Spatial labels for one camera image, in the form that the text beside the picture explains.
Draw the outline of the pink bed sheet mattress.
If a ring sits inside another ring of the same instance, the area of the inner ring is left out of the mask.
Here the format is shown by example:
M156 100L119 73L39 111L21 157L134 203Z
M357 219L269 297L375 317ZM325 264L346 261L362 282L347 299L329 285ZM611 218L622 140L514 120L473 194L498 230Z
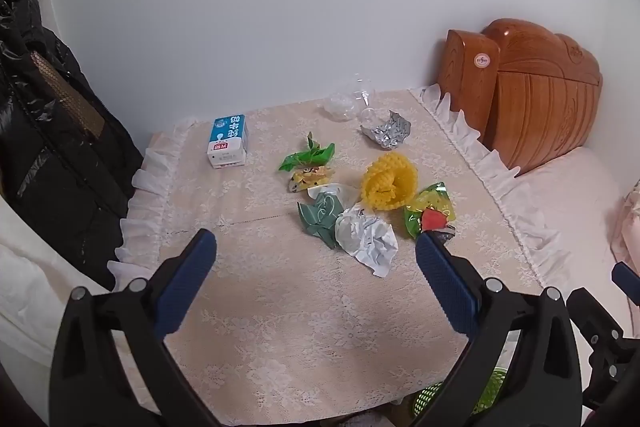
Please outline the pink bed sheet mattress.
M611 279L611 243L626 196L592 150L577 147L524 174L547 225L560 233L558 246L567 294L585 287L632 335L639 335L639 308Z

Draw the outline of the yellow minion snack bag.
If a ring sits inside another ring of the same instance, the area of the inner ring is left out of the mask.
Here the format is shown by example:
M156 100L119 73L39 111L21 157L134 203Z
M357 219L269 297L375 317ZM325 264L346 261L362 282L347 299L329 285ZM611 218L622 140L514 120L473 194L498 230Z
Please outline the yellow minion snack bag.
M326 166L314 166L293 171L288 180L288 191L297 193L308 188L328 184L334 171Z

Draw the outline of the white bedding at left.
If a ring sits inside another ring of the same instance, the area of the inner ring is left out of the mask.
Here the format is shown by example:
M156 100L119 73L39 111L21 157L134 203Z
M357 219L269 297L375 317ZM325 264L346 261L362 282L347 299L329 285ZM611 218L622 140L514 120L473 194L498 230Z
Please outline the white bedding at left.
M7 202L1 203L0 235L1 364L46 421L53 350L70 292L106 289L64 260Z

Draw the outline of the clear plastic cup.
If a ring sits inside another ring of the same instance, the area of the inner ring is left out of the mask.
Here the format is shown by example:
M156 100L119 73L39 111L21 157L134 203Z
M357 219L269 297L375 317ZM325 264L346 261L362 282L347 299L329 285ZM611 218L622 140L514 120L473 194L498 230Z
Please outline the clear plastic cup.
M354 100L354 111L360 124L371 126L376 119L373 102L375 90L369 78L357 74L352 89L352 99Z

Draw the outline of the lace tablecloth with ruffle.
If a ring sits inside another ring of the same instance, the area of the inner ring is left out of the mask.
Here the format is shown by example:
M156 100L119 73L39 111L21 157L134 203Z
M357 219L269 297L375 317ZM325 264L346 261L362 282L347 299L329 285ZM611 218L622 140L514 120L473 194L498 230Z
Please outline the lace tablecloth with ruffle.
M421 186L446 185L456 236L449 250L484 277L537 294L568 286L567 252L532 191L436 88L382 93L381 112L410 121L401 147ZM380 156L353 121L323 116L318 102L249 113L240 167L209 165L207 121L155 135L136 173L118 257L153 270L199 229L217 258L171 354L227 425L301 423L370 409L439 381L464 340L449 325L416 264L400 212L386 216L399 243L387 277L326 247L300 224L304 195L288 191L283 158L308 138L334 143L337 182L357 186Z

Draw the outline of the clear plastic bag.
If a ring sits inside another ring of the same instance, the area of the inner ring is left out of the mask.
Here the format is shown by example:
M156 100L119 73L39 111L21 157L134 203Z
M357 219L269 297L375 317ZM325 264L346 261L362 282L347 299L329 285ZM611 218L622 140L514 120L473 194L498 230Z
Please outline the clear plastic bag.
M352 93L333 93L323 102L322 108L334 121L350 121L358 115L358 101Z

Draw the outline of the printed white paper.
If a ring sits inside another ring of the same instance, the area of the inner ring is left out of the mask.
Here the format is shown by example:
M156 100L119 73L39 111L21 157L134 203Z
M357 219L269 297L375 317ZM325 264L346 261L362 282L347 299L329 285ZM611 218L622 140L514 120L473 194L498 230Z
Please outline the printed white paper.
M350 257L384 279L399 251L393 227L370 212L360 202L341 213L335 221L337 244Z

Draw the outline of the green snack wrapper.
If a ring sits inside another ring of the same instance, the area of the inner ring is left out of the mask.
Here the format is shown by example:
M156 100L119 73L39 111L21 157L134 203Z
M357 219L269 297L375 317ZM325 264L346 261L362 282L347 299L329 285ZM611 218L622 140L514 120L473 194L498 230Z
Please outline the green snack wrapper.
M307 134L307 148L299 152L286 156L279 167L280 171L290 172L296 168L311 168L325 166L334 156L335 144L330 143L322 147L315 139L314 135Z

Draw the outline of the yellow foam fruit net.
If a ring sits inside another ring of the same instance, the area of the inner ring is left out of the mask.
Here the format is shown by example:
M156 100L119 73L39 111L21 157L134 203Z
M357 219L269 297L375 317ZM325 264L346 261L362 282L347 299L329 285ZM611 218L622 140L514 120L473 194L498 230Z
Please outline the yellow foam fruit net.
M418 169L405 155L388 152L368 167L361 181L360 197L372 210L395 210L411 202L418 181Z

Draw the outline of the green yellow chip bag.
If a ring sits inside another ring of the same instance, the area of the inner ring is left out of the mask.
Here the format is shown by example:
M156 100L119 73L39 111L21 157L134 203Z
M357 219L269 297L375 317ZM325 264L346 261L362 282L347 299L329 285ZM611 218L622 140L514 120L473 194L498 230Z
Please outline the green yellow chip bag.
M425 187L404 208L405 227L413 239L423 232L433 232L442 243L447 243L457 234L456 219L444 182Z

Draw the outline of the black puffer jacket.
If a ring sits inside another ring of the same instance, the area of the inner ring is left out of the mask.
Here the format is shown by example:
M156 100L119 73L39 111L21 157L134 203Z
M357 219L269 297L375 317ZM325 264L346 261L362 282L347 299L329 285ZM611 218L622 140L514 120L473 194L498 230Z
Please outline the black puffer jacket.
M62 258L107 289L141 164L72 51L43 25L38 0L1 0L1 192Z

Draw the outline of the blue white milk carton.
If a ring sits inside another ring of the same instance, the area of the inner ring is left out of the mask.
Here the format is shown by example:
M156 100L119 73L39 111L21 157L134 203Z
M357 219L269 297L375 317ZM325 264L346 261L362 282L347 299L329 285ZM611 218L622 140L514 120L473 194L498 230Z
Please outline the blue white milk carton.
M215 119L206 152L209 164L216 169L243 166L247 158L247 141L243 114Z

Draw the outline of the folded pink blanket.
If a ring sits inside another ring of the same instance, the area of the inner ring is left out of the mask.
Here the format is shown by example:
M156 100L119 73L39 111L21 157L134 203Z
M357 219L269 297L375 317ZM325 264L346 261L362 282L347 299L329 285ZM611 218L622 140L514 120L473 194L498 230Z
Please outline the folded pink blanket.
M623 261L634 272L640 270L640 181L626 196L618 215L611 248L617 261Z

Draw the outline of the silver foil blister pack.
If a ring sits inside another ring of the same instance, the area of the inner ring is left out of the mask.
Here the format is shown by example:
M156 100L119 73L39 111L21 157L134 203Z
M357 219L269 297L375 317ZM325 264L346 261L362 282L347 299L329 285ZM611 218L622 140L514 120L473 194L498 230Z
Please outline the silver foil blister pack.
M395 150L411 133L411 122L399 113L390 110L385 120L373 124L362 124L360 131L383 150Z

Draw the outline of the wooden bed headboard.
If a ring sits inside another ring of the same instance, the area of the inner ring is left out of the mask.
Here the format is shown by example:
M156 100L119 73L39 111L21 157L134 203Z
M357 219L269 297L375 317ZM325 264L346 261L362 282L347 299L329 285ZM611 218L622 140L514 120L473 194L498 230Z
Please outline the wooden bed headboard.
M526 173L585 144L603 77L573 38L499 18L480 32L448 31L437 84L480 143Z

